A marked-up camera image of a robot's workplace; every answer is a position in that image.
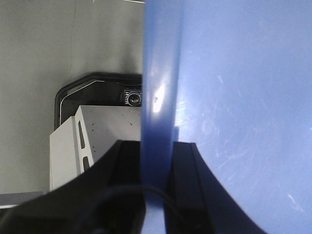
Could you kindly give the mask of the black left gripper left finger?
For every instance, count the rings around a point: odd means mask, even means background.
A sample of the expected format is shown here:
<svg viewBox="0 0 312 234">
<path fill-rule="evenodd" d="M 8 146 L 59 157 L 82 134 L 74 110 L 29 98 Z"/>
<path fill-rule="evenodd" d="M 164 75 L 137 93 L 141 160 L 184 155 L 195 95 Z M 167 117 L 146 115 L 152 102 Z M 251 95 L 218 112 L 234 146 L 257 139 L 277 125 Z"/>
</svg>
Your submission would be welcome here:
<svg viewBox="0 0 312 234">
<path fill-rule="evenodd" d="M 10 209 L 3 234 L 138 234 L 145 215 L 140 143 L 118 140 L 93 166 L 65 185 Z"/>
</svg>

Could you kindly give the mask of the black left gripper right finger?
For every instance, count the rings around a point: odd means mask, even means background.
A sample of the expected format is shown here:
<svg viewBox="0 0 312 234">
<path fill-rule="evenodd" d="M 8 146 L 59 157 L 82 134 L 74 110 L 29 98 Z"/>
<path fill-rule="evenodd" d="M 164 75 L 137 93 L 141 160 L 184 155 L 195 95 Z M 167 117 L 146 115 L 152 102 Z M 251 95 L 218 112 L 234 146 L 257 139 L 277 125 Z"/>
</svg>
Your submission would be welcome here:
<svg viewBox="0 0 312 234">
<path fill-rule="evenodd" d="M 195 143 L 174 142 L 167 194 L 177 207 L 165 207 L 169 234 L 263 234 L 204 162 Z"/>
</svg>

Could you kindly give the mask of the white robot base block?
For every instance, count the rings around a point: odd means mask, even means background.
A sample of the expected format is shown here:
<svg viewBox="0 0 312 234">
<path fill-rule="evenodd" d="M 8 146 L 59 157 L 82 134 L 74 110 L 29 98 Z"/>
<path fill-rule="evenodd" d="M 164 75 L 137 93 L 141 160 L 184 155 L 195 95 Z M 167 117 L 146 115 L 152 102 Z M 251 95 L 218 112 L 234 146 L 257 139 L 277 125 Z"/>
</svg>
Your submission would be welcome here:
<svg viewBox="0 0 312 234">
<path fill-rule="evenodd" d="M 81 105 L 50 135 L 50 190 L 92 167 L 117 140 L 139 141 L 141 108 Z"/>
</svg>

